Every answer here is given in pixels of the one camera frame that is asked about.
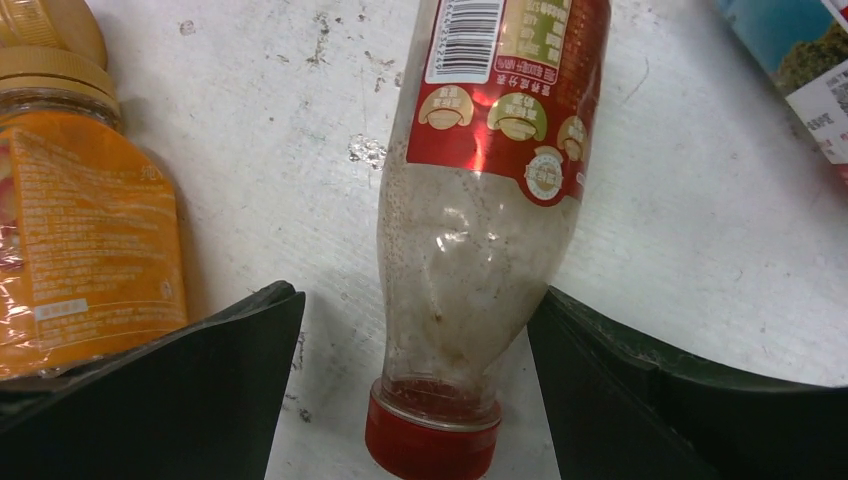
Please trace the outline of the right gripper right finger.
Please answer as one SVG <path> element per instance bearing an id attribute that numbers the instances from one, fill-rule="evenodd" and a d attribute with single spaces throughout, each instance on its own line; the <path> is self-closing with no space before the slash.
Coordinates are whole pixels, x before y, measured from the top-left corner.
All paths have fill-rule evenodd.
<path id="1" fill-rule="evenodd" d="M 527 327 L 564 479 L 843 479 L 847 390 L 681 350 L 550 288 Z"/>

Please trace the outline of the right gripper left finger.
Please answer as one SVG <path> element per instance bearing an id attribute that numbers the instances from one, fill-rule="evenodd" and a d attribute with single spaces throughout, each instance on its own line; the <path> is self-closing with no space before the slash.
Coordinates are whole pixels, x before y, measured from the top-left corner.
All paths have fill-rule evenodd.
<path id="1" fill-rule="evenodd" d="M 5 479 L 261 479 L 306 297 L 274 282 L 128 352 L 1 385 Z"/>

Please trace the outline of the orange juice bottle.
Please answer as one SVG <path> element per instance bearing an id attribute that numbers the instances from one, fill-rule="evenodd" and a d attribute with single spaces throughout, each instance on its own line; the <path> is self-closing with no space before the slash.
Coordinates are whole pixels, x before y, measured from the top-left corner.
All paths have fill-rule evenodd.
<path id="1" fill-rule="evenodd" d="M 83 1 L 1 5 L 1 377 L 188 324 L 174 189 L 129 141 Z"/>

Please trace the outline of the brown label red cap bottle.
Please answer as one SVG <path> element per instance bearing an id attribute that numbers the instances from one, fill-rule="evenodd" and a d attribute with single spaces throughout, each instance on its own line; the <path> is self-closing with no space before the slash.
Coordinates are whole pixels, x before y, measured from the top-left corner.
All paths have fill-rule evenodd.
<path id="1" fill-rule="evenodd" d="M 402 479 L 478 479 L 501 359 L 576 229 L 609 0 L 423 1 L 379 192 L 386 341 L 365 443 Z"/>

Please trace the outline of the red label bottle by bin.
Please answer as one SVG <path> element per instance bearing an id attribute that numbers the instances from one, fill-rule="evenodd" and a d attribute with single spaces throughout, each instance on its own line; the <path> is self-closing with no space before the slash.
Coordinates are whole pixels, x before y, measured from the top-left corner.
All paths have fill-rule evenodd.
<path id="1" fill-rule="evenodd" d="M 715 3 L 843 181 L 847 180 L 847 2 Z"/>

